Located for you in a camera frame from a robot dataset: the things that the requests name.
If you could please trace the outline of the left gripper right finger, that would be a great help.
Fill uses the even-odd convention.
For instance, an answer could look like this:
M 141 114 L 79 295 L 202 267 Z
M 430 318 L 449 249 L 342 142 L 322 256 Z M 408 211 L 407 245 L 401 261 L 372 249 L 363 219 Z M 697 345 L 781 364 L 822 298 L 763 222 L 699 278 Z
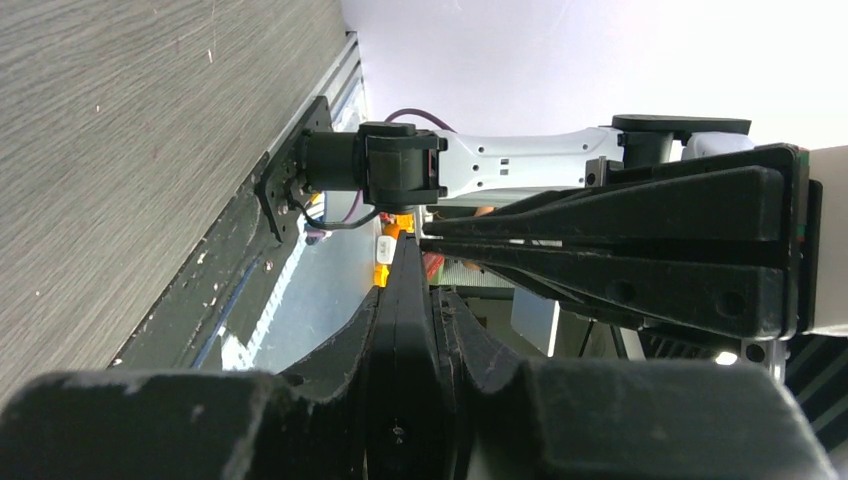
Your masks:
M 788 390 L 751 366 L 525 357 L 451 291 L 434 321 L 470 479 L 834 479 Z

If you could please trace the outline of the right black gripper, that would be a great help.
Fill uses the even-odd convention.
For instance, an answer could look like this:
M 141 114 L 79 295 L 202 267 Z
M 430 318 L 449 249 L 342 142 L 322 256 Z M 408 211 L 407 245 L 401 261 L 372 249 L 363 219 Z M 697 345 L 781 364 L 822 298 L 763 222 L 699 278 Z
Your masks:
M 598 158 L 594 189 L 526 211 L 428 223 L 425 251 L 498 267 L 571 295 L 740 339 L 813 320 L 821 186 L 807 151 L 774 144 L 636 166 Z M 583 248 L 447 239 L 612 241 Z

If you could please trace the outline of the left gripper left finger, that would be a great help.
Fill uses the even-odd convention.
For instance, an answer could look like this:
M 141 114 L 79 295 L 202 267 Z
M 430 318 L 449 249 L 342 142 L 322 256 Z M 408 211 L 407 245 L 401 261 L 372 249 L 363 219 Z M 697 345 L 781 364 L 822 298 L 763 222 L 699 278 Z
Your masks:
M 279 374 L 37 377 L 1 414 L 5 479 L 358 479 L 360 366 L 379 295 Z

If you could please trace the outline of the black remote control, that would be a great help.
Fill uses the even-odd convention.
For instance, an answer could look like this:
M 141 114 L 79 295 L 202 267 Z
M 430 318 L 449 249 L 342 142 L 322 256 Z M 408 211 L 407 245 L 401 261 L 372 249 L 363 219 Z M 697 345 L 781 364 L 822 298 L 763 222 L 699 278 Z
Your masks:
M 368 352 L 369 478 L 452 478 L 455 401 L 441 354 L 422 252 L 414 235 L 402 234 L 378 295 Z

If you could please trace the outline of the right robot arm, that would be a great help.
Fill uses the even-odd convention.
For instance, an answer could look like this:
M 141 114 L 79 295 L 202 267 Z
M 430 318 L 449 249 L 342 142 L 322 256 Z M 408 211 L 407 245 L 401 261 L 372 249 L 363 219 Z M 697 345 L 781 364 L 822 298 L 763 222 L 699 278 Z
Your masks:
M 383 212 L 480 196 L 421 247 L 563 309 L 631 329 L 739 340 L 806 332 L 821 186 L 808 153 L 757 146 L 744 119 L 617 115 L 547 136 L 475 137 L 368 122 L 302 133 L 301 185 Z

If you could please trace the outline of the white power adapter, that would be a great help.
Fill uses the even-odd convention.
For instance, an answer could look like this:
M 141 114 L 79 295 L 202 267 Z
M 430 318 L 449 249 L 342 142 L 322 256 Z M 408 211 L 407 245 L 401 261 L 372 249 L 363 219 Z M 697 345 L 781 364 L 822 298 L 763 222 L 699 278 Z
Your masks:
M 380 265 L 391 265 L 397 247 L 397 239 L 389 235 L 380 235 L 375 244 L 375 260 Z

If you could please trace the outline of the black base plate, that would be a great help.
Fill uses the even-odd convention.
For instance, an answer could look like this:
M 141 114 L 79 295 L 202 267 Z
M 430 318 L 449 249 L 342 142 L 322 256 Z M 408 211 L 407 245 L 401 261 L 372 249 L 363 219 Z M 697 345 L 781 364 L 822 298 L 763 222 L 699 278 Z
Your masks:
M 318 96 L 275 153 L 264 153 L 116 355 L 121 369 L 245 369 L 247 345 L 289 257 L 302 246 L 295 200 L 310 198 L 298 151 L 332 129 Z

